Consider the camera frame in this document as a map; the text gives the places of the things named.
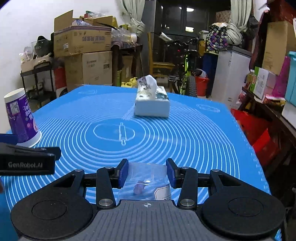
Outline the person's left hand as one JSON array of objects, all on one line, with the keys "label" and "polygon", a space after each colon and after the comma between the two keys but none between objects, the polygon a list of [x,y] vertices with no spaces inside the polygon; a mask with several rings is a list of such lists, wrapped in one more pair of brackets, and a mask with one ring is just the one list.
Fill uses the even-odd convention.
[{"label": "person's left hand", "polygon": [[4,192],[4,185],[2,180],[0,179],[0,193],[3,193],[3,192]]}]

